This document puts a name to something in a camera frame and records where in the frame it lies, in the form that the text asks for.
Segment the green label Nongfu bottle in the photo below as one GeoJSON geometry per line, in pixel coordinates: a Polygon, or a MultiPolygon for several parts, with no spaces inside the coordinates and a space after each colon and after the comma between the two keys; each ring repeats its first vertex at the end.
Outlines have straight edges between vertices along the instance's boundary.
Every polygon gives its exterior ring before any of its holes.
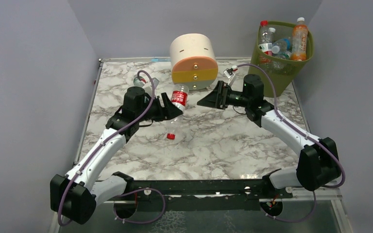
{"type": "Polygon", "coordinates": [[[279,58],[279,59],[290,60],[291,59],[291,51],[287,50],[283,53],[276,54],[275,57],[279,58]]]}

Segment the blue label clear bottle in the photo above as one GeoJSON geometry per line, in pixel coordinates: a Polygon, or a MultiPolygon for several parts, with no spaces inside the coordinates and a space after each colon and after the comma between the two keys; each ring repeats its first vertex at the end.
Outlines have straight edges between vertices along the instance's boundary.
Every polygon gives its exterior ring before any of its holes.
{"type": "Polygon", "coordinates": [[[272,44],[271,51],[273,54],[281,54],[281,53],[291,50],[291,47],[292,47],[292,43],[291,43],[290,37],[281,38],[272,44]]]}

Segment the red label Nongfu bottle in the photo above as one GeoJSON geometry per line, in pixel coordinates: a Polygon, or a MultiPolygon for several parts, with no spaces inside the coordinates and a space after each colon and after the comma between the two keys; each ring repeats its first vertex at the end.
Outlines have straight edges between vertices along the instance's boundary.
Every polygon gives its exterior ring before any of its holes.
{"type": "Polygon", "coordinates": [[[267,20],[260,22],[258,47],[264,54],[272,56],[273,37],[268,35],[268,28],[270,27],[267,20]]]}

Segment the small red label bottle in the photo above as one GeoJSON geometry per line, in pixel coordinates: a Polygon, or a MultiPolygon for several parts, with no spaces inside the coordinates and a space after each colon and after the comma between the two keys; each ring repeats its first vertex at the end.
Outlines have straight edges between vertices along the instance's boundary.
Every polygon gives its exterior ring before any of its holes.
{"type": "Polygon", "coordinates": [[[175,105],[179,110],[182,111],[182,114],[177,116],[176,118],[172,119],[170,123],[167,124],[167,139],[175,140],[176,136],[180,134],[180,128],[182,126],[183,121],[183,113],[186,108],[187,98],[188,98],[189,88],[182,83],[178,83],[174,86],[172,95],[171,95],[171,102],[175,105]]]}

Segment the dark green label bottle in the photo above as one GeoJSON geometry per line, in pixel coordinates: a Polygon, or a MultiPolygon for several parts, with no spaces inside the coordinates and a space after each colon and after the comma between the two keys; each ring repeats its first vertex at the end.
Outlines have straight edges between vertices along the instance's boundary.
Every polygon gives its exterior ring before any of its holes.
{"type": "Polygon", "coordinates": [[[274,34],[275,34],[275,28],[268,28],[268,35],[273,37],[274,34]]]}

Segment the orange label bottle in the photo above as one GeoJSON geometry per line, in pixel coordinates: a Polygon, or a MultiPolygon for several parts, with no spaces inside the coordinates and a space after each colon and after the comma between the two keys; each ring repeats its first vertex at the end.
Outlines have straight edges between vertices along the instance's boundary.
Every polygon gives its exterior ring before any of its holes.
{"type": "Polygon", "coordinates": [[[305,18],[299,17],[297,24],[292,31],[292,52],[291,60],[305,61],[307,59],[306,46],[307,46],[308,28],[305,24],[305,18]]]}

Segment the green tea bottle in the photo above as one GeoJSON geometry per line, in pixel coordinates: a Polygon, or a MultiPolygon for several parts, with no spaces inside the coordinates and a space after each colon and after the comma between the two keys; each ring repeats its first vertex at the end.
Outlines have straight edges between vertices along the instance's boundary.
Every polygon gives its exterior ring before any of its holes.
{"type": "Polygon", "coordinates": [[[134,76],[134,79],[133,79],[134,86],[143,87],[146,83],[147,81],[143,77],[138,76],[138,75],[134,76]]]}

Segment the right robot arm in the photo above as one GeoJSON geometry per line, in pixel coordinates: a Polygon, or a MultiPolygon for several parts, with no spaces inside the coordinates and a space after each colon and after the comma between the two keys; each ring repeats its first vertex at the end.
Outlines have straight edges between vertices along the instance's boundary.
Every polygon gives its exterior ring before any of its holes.
{"type": "Polygon", "coordinates": [[[314,191],[342,175],[337,146],[331,138],[319,138],[293,125],[264,99],[264,84],[258,75],[246,75],[241,92],[219,81],[198,106],[226,109],[243,107],[247,118],[289,146],[298,155],[297,167],[279,169],[263,176],[270,190],[303,187],[314,191]]]}

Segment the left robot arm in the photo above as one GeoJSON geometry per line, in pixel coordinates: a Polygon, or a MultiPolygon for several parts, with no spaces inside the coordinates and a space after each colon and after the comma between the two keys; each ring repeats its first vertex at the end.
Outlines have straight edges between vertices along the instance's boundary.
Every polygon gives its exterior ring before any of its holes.
{"type": "Polygon", "coordinates": [[[155,97],[142,87],[130,87],[121,108],[109,118],[105,130],[88,154],[65,175],[50,181],[50,208],[62,217],[79,224],[86,223],[100,204],[129,190],[133,178],[123,173],[98,182],[98,176],[115,155],[140,128],[140,122],[172,120],[183,114],[188,93],[174,90],[171,96],[155,97]]]}

